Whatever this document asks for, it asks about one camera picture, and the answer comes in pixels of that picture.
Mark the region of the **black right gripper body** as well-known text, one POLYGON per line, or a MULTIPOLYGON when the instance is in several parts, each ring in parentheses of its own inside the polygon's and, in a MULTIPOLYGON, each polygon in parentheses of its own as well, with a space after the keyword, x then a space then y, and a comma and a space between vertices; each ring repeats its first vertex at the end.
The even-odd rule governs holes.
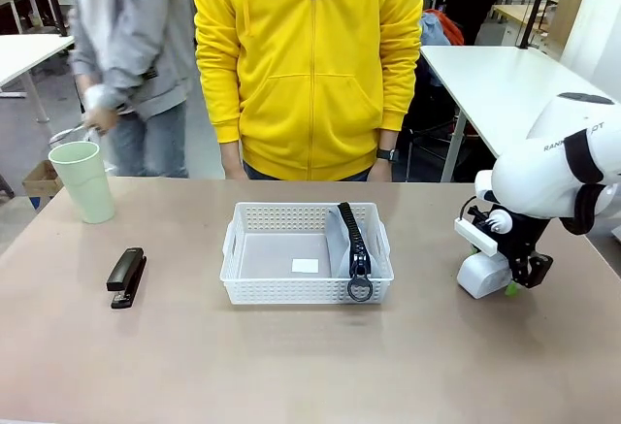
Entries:
POLYGON ((498 251, 505 258, 530 256, 549 222, 499 205, 477 214, 477 228, 498 244, 498 251))

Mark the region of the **yellow hoodie person left hand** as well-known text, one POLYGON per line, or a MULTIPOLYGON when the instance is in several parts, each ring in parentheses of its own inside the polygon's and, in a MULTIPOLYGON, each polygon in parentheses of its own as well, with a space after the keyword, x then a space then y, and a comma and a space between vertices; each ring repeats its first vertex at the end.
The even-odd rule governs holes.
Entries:
POLYGON ((392 164, 385 159, 377 159, 368 173, 369 182, 391 182, 392 164))

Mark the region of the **yellow hoodie person right hand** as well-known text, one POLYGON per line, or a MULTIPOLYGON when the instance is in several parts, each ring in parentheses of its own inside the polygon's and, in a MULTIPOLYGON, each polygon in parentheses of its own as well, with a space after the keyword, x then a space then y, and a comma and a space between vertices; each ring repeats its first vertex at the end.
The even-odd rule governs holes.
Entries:
POLYGON ((226 179, 248 180, 238 142, 219 145, 221 165, 226 179))

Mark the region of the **grey hoodie person hand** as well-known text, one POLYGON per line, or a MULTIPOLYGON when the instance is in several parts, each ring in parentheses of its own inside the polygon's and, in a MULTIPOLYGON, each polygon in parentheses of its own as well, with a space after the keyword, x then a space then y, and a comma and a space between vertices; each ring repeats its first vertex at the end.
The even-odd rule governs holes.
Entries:
POLYGON ((108 134, 117 124, 118 113, 114 109, 95 107, 85 116, 83 125, 86 129, 94 129, 99 136, 108 134))

